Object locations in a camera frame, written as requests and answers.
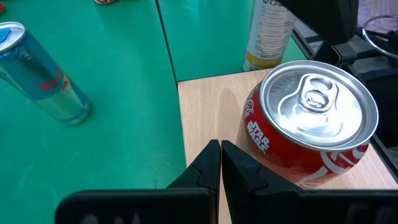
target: coca-cola logo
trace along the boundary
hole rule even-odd
[[[258,89],[258,86],[250,92],[246,103],[244,104],[244,119],[248,118],[250,114],[254,114],[254,101],[252,100],[254,92]]]
[[[354,148],[351,151],[352,155],[350,156],[350,159],[347,158],[343,152],[332,152],[329,154],[326,152],[320,152],[323,166],[313,174],[302,178],[296,184],[305,189],[314,189],[319,187],[321,184],[323,184],[322,178],[327,174],[344,174],[348,169],[358,163],[359,160],[365,155],[367,148],[368,145]]]

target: red object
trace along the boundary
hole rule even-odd
[[[115,0],[94,0],[94,2],[97,2],[98,4],[108,4],[108,3],[112,3]]]
[[[243,111],[245,133],[256,159],[304,189],[346,172],[359,162],[369,143],[345,151],[310,149],[284,136],[266,118],[259,98],[261,83],[254,87]]]
[[[4,5],[2,4],[2,2],[0,2],[0,13],[4,12],[6,8],[4,7]]]

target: can lid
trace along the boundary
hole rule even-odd
[[[378,122],[376,102],[355,77],[332,65],[296,61],[279,65],[262,81],[261,106],[289,139],[320,150],[364,144]]]
[[[10,49],[25,36],[25,27],[18,22],[0,23],[0,52]]]

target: can rim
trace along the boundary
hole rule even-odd
[[[353,144],[351,146],[340,147],[338,149],[330,148],[330,147],[314,146],[314,145],[311,145],[311,144],[309,144],[309,143],[307,143],[305,141],[299,140],[299,139],[295,138],[294,136],[289,135],[285,130],[283,130],[282,127],[280,127],[271,118],[271,115],[270,115],[269,111],[266,109],[265,98],[263,97],[264,96],[264,91],[265,91],[265,88],[266,88],[266,81],[269,80],[272,77],[272,75],[274,73],[278,72],[281,68],[287,67],[289,65],[295,65],[295,64],[300,64],[300,63],[308,63],[308,62],[311,62],[311,63],[316,62],[316,63],[318,63],[320,65],[322,64],[322,65],[327,66],[329,68],[333,68],[333,69],[335,69],[335,70],[337,70],[339,72],[346,73],[348,76],[345,77],[345,78],[347,78],[349,81],[351,81],[353,83],[360,84],[369,93],[369,96],[370,96],[369,98],[372,100],[372,102],[370,102],[370,103],[373,104],[373,105],[376,105],[376,102],[374,101],[374,98],[373,98],[372,94],[370,94],[368,89],[359,80],[357,80],[354,76],[352,76],[348,72],[346,72],[346,71],[344,71],[344,70],[342,70],[342,69],[340,69],[338,67],[335,67],[335,66],[329,65],[327,63],[323,63],[323,62],[317,62],[317,61],[313,61],[313,60],[297,60],[297,61],[293,61],[293,62],[286,62],[286,63],[283,63],[281,65],[276,66],[269,73],[267,73],[265,75],[265,77],[263,78],[263,80],[261,81],[261,88],[260,88],[260,92],[259,92],[259,94],[260,94],[260,104],[261,104],[261,109],[262,109],[263,115],[266,117],[268,122],[273,126],[274,129],[276,129],[278,131],[278,133],[280,133],[281,135],[285,136],[290,141],[292,141],[292,142],[294,142],[294,143],[296,143],[296,144],[298,144],[300,146],[306,147],[307,149],[314,150],[314,151],[342,152],[342,151],[347,151],[347,150],[356,148],[356,147],[361,146],[363,144],[367,144],[369,142],[370,138],[373,136],[374,132],[376,131],[376,128],[377,128],[377,125],[378,125],[378,122],[379,122],[379,112],[377,110],[377,106],[376,106],[376,124],[374,125],[373,129],[370,131],[369,137],[364,138],[364,140],[362,140],[361,142],[358,142],[358,143]]]
[[[0,50],[0,53],[3,53],[5,51],[13,48],[13,46],[17,45],[25,37],[25,34],[26,34],[26,28],[20,22],[12,22],[12,21],[10,21],[10,22],[0,22],[0,27],[4,26],[4,25],[9,25],[9,24],[17,25],[17,26],[23,28],[23,33],[16,41],[14,41],[14,43],[12,43],[12,44],[8,45],[6,48]]]

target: energy drink can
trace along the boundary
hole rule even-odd
[[[0,23],[0,78],[63,124],[77,124],[90,102],[25,27]]]
[[[295,20],[278,0],[254,0],[243,70],[273,68],[280,64]]]

